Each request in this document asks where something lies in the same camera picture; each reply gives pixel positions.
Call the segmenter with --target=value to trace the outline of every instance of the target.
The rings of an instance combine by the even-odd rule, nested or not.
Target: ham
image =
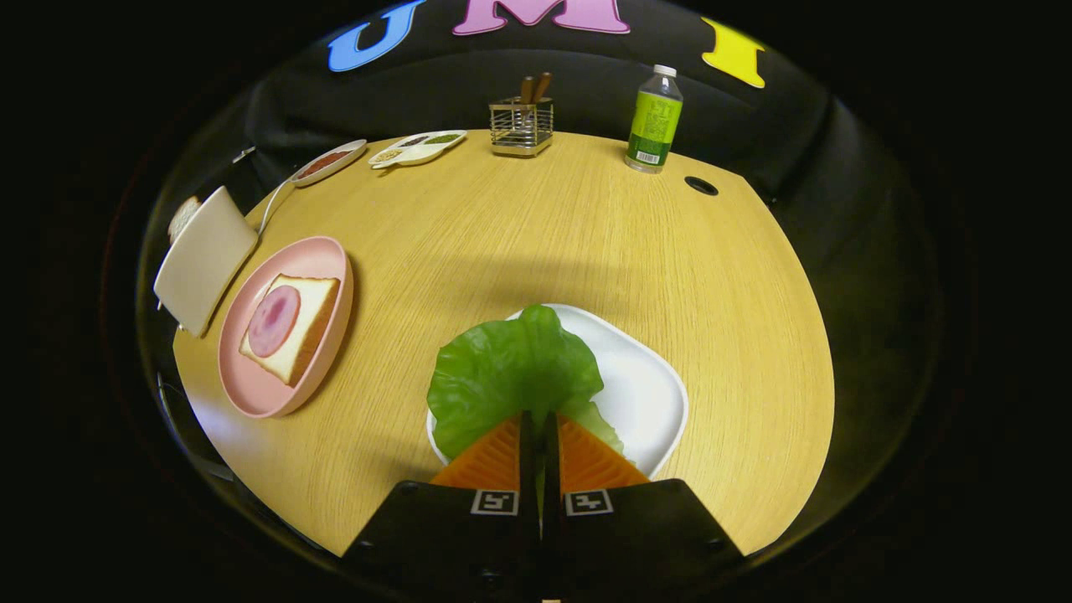
[[[260,300],[250,321],[250,349],[265,358],[283,345],[298,319],[301,295],[285,284],[277,286]]]

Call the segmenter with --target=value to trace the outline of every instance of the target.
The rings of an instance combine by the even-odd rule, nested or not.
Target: metal wire basket
[[[554,101],[544,97],[523,104],[521,97],[488,105],[491,111],[491,150],[495,155],[535,157],[551,145]]]

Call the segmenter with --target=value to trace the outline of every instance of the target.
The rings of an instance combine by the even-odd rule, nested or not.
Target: pink letter
[[[526,26],[534,26],[560,2],[566,10],[554,17],[555,25],[604,33],[629,33],[629,26],[617,18],[615,0],[470,0],[465,20],[453,29],[455,35],[486,33],[506,26],[495,14],[500,4]]]

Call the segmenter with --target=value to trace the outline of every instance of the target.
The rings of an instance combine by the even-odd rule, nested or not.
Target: plastic bottle
[[[678,70],[657,64],[654,71],[637,92],[637,113],[625,151],[625,163],[647,174],[658,174],[666,164],[684,100],[674,82]]]

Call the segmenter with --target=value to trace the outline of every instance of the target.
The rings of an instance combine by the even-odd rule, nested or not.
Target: table
[[[534,159],[497,157],[486,130],[431,163],[371,170],[368,158],[398,139],[282,191],[205,337],[176,333],[197,420],[242,482],[342,555],[397,482],[442,468],[425,432],[438,349],[480,322],[561,303],[628,333],[684,380],[688,424],[657,479],[685,480],[744,554],[781,534],[822,469],[834,379],[804,270],[745,180],[676,155],[662,174],[641,174],[624,164],[624,142],[570,133]],[[313,235],[337,238],[353,262],[347,333],[303,407],[249,418],[217,370],[223,318],[253,269]]]

